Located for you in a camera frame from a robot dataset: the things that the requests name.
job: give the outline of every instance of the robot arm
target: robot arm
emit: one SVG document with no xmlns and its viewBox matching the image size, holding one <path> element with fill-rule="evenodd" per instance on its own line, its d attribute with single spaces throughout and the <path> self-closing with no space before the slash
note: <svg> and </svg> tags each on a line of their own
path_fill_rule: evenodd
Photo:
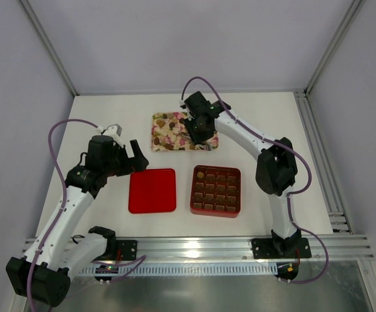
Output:
<svg viewBox="0 0 376 312">
<path fill-rule="evenodd" d="M 65 180 L 67 201 L 64 208 L 58 202 L 44 230 L 21 259 L 12 257 L 6 271 L 16 294 L 27 296 L 27 276 L 36 251 L 39 251 L 33 280 L 32 297 L 51 307 L 65 298 L 70 282 L 95 258 L 109 259 L 117 252 L 116 234 L 110 229 L 93 227 L 77 246 L 64 252 L 78 221 L 91 206 L 98 192 L 111 176 L 125 176 L 146 169 L 149 162 L 143 156 L 136 140 L 130 141 L 134 157 L 129 158 L 120 141 L 119 125 L 109 126 L 102 135 L 92 137 L 88 143 L 85 164 L 72 168 Z M 51 227 L 60 209 L 63 210 L 50 231 L 45 244 L 38 247 Z"/>
<path fill-rule="evenodd" d="M 201 92 L 195 92 L 181 103 L 181 107 L 188 111 L 188 119 L 184 120 L 184 124 L 194 144 L 211 138 L 214 132 L 218 131 L 238 143 L 256 160 L 256 182 L 269 195 L 273 216 L 273 245 L 280 255 L 285 255 L 301 239 L 301 232 L 289 219 L 286 198 L 286 194 L 293 190 L 295 183 L 297 174 L 295 158 L 291 153 L 258 139 L 241 127 L 237 121 L 241 121 L 261 137 L 275 141 L 274 138 L 242 120 L 229 105 L 226 106 L 235 116 L 235 120 L 219 102 L 211 104 Z M 280 139 L 279 143 L 292 148 L 287 138 Z"/>
</svg>

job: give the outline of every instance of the purple cable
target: purple cable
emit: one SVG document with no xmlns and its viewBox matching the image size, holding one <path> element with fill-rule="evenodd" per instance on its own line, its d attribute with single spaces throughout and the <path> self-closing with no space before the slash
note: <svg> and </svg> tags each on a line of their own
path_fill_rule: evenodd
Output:
<svg viewBox="0 0 376 312">
<path fill-rule="evenodd" d="M 35 307 L 35 305 L 33 303 L 33 300 L 32 300 L 32 290 L 31 290 L 33 271 L 34 271 L 36 262 L 38 261 L 38 258 L 39 258 L 39 255 L 40 255 L 40 250 L 44 246 L 45 241 L 49 237 L 49 234 L 51 233 L 52 229 L 55 227 L 55 224 L 57 224 L 57 222 L 58 222 L 58 220 L 59 220 L 62 212 L 64 211 L 65 203 L 66 203 L 66 185 L 65 185 L 65 181 L 64 181 L 64 176 L 62 175 L 62 172 L 61 172 L 61 170 L 59 168 L 59 165 L 58 165 L 58 162 L 57 162 L 57 156 L 55 155 L 55 152 L 53 151 L 53 146 L 52 146 L 52 132 L 59 125 L 66 124 L 67 122 L 83 122 L 84 124 L 89 124 L 89 125 L 92 125 L 93 127 L 97 128 L 96 124 L 94 124 L 92 122 L 88 122 L 86 120 L 82 120 L 82 119 L 66 119 L 66 120 L 62 120 L 60 122 L 57 122 L 55 125 L 53 125 L 53 127 L 51 128 L 51 130 L 49 130 L 49 133 L 48 133 L 48 136 L 47 136 L 47 143 L 48 143 L 48 146 L 49 146 L 49 152 L 51 153 L 52 161 L 53 161 L 53 163 L 55 165 L 55 169 L 57 169 L 60 181 L 62 183 L 62 203 L 60 205 L 60 209 L 59 209 L 57 215 L 55 216 L 55 218 L 53 219 L 51 225 L 48 227 L 47 231 L 45 232 L 44 236 L 42 237 L 42 240 L 40 241 L 40 244 L 38 245 L 37 251 L 35 251 L 35 254 L 34 254 L 34 257 L 33 257 L 32 263 L 31 263 L 31 267 L 30 267 L 29 273 L 27 275 L 26 293 L 27 293 L 27 299 L 29 301 L 29 305 L 31 306 L 32 312 L 36 312 L 36 307 Z"/>
<path fill-rule="evenodd" d="M 118 281 L 122 281 L 122 280 L 124 280 L 126 277 L 128 277 L 131 273 L 133 273 L 142 263 L 143 263 L 143 261 L 146 259 L 146 256 L 145 255 L 143 255 L 143 256 L 141 256 L 141 257 L 139 257 L 139 258 L 137 258 L 136 260 L 134 260 L 134 261 L 132 261 L 132 262 L 129 262 L 129 263 L 126 263 L 126 264 L 124 264 L 124 265 L 110 265 L 109 263 L 104 263 L 104 262 L 99 262 L 99 261 L 93 261 L 93 263 L 96 263 L 96 264 L 101 264 L 101 265 L 108 265 L 108 266 L 110 266 L 110 267 L 125 267 L 125 266 L 127 266 L 127 265 L 132 265 L 133 263 L 136 263 L 137 261 L 139 262 L 139 263 L 137 263 L 137 265 L 135 265 L 133 268 L 131 268 L 130 270 L 129 270 L 129 272 L 126 272 L 125 274 L 123 274 L 123 275 L 121 275 L 121 276 L 119 276 L 119 277 L 117 277 L 117 278 L 114 278 L 114 279 L 112 279 L 109 283 L 110 284 L 112 284 L 112 283 L 117 283 Z M 72 295 L 70 295 L 70 296 L 67 296 L 66 297 L 66 299 L 70 299 L 70 298 L 72 298 L 72 297 L 75 297 L 75 296 L 77 296 L 78 294 L 81 294 L 83 291 L 85 291 L 85 290 L 87 290 L 88 288 L 91 288 L 91 287 L 93 287 L 93 286 L 95 286 L 95 284 L 92 284 L 92 285 L 87 285 L 86 287 L 84 287 L 84 288 L 82 288 L 82 289 L 80 289 L 79 291 L 77 291 L 75 294 L 72 294 Z"/>
<path fill-rule="evenodd" d="M 328 266 L 329 266 L 330 260 L 329 260 L 329 253 L 328 253 L 327 247 L 325 246 L 324 242 L 321 240 L 321 238 L 318 235 L 316 235 L 315 233 L 313 233 L 311 231 L 308 231 L 307 229 L 304 229 L 304 228 L 298 226 L 295 223 L 295 221 L 294 221 L 294 219 L 292 217 L 292 204 L 291 204 L 291 196 L 292 195 L 294 195 L 294 194 L 301 194 L 301 193 L 305 192 L 306 190 L 308 190 L 308 188 L 311 185 L 311 182 L 312 182 L 312 173 L 311 173 L 310 165 L 305 161 L 304 157 L 302 157 L 301 155 L 299 155 L 293 149 L 291 149 L 288 146 L 285 146 L 285 145 L 283 145 L 283 144 L 281 144 L 279 142 L 275 142 L 275 141 L 269 140 L 268 138 L 263 138 L 261 135 L 259 135 L 255 131 L 253 131 L 251 128 L 247 127 L 243 122 L 241 122 L 241 120 L 238 120 L 232 114 L 232 112 L 230 112 L 230 110 L 227 109 L 226 104 L 221 99 L 221 97 L 220 97 L 219 93 L 216 91 L 216 89 L 205 78 L 200 77 L 200 76 L 196 76 L 196 77 L 193 77 L 193 78 L 189 79 L 188 82 L 185 84 L 183 90 L 182 90 L 181 100 L 183 100 L 183 96 L 185 95 L 185 91 L 187 90 L 187 87 L 189 86 L 189 84 L 192 81 L 196 80 L 196 79 L 205 82 L 209 86 L 209 88 L 211 89 L 211 91 L 213 91 L 213 93 L 215 94 L 215 96 L 219 100 L 219 102 L 220 102 L 221 106 L 223 107 L 223 109 L 227 112 L 227 114 L 231 117 L 231 119 L 235 120 L 244 130 L 248 131 L 249 133 L 251 133 L 252 135 L 254 135 L 256 138 L 258 138 L 259 140 L 263 140 L 263 141 L 265 141 L 267 143 L 276 145 L 276 146 L 278 146 L 280 148 L 283 148 L 284 150 L 286 150 L 286 151 L 294 154 L 294 156 L 296 156 L 303 163 L 303 165 L 305 166 L 306 171 L 308 172 L 308 182 L 307 182 L 307 184 L 301 190 L 295 190 L 293 192 L 288 192 L 286 194 L 287 203 L 288 203 L 288 215 L 289 215 L 289 220 L 291 221 L 291 223 L 293 224 L 293 226 L 295 226 L 297 229 L 299 229 L 299 230 L 301 230 L 303 232 L 306 232 L 306 233 L 312 235 L 322 245 L 322 247 L 324 249 L 324 252 L 325 252 L 325 266 L 322 269 L 322 271 L 316 277 L 310 278 L 310 279 L 305 280 L 305 281 L 289 281 L 289 280 L 283 279 L 283 278 L 281 280 L 285 281 L 285 282 L 288 282 L 288 283 L 292 283 L 292 284 L 307 284 L 307 283 L 311 283 L 313 281 L 318 280 L 319 278 L 321 278 L 322 275 L 324 275 L 324 273 L 327 271 Z"/>
</svg>

